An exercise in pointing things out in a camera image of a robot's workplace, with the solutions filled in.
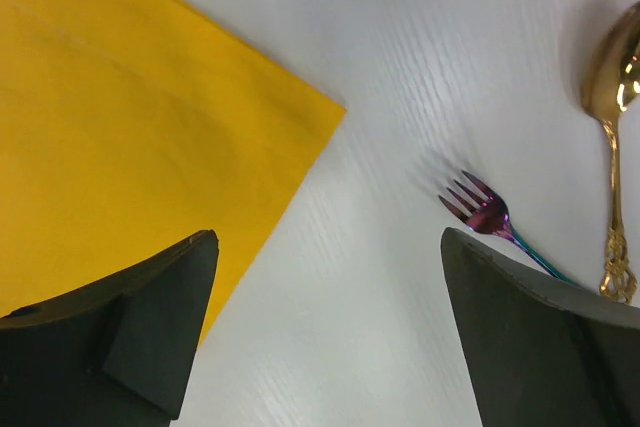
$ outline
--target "utensil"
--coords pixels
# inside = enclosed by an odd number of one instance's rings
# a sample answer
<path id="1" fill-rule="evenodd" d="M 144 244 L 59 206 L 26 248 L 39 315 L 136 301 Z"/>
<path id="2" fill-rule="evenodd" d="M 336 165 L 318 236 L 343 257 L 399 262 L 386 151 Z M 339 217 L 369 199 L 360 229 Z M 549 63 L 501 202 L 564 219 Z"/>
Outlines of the utensil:
<path id="1" fill-rule="evenodd" d="M 548 260 L 536 252 L 513 228 L 507 204 L 498 194 L 469 172 L 463 170 L 462 174 L 486 197 L 481 197 L 469 187 L 457 180 L 454 180 L 455 184 L 469 197 L 472 202 L 470 202 L 469 199 L 464 198 L 455 190 L 447 187 L 449 193 L 459 202 L 468 214 L 439 195 L 438 198 L 440 199 L 440 202 L 444 204 L 449 212 L 460 219 L 471 230 L 478 232 L 479 234 L 497 235 L 498 237 L 502 237 L 512 244 L 517 245 L 520 250 L 535 260 L 538 265 L 556 279 L 577 285 L 574 281 L 551 265 Z"/>
<path id="2" fill-rule="evenodd" d="M 638 282 L 629 268 L 622 224 L 618 121 L 640 93 L 640 2 L 631 6 L 602 39 L 581 88 L 582 108 L 598 120 L 611 146 L 611 221 L 600 295 L 631 302 Z"/>

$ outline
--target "blue fork handle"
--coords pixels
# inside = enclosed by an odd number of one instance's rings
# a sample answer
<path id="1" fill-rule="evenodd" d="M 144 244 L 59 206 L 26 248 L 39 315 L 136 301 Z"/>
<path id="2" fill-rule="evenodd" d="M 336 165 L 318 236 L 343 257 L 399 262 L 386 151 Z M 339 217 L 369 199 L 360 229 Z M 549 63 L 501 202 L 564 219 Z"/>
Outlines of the blue fork handle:
<path id="1" fill-rule="evenodd" d="M 576 284 L 573 280 L 571 280 L 569 277 L 567 277 L 558 269 L 556 269 L 553 265 L 551 265 L 551 262 L 549 262 L 547 259 L 542 257 L 542 255 L 540 255 L 538 252 L 536 252 L 536 250 L 533 247 L 531 247 L 526 240 L 522 238 L 522 236 L 516 231 L 516 229 L 512 228 L 511 234 L 513 235 L 513 243 L 516 244 L 518 247 L 520 247 L 520 249 L 525 254 L 527 254 L 529 257 L 535 260 L 536 263 L 540 267 L 542 267 L 544 270 L 546 270 L 552 277 L 555 277 L 556 279 L 564 280 L 565 282 L 571 285 L 578 286 L 578 284 Z"/>

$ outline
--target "spoon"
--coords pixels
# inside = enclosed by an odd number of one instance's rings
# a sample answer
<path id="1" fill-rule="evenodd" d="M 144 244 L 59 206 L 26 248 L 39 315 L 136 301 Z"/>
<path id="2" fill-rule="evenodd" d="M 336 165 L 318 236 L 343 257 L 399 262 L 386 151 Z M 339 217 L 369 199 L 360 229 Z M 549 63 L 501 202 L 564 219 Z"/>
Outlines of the spoon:
<path id="1" fill-rule="evenodd" d="M 582 84 L 582 108 L 598 120 L 611 146 L 611 223 L 600 295 L 627 304 L 638 282 L 629 268 L 622 224 L 618 121 L 640 93 L 640 2 L 631 6 L 602 39 Z"/>

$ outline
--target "white surface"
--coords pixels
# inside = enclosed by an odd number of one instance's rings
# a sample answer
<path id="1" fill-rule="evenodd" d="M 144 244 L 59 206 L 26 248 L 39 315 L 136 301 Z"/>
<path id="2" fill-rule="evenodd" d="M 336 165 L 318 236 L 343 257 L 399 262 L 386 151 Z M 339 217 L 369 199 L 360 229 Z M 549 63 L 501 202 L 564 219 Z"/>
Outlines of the white surface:
<path id="1" fill-rule="evenodd" d="M 575 92 L 634 0 L 190 1 L 349 114 L 199 351 L 177 424 L 480 425 L 438 249 L 457 224 L 435 194 L 471 168 L 595 289 L 607 150 Z M 640 109 L 621 128 L 640 273 Z"/>

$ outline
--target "white table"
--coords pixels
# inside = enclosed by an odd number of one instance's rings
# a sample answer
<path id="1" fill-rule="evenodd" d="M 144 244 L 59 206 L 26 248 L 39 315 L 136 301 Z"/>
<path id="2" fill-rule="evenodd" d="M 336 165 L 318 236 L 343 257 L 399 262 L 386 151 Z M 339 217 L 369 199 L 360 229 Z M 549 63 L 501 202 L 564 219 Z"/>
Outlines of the white table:
<path id="1" fill-rule="evenodd" d="M 459 224 L 435 195 L 473 169 L 595 289 L 608 152 L 576 89 L 635 0 L 189 1 L 349 113 L 199 351 L 178 425 L 480 425 L 439 254 Z M 638 132 L 640 108 L 621 126 L 640 274 Z"/>

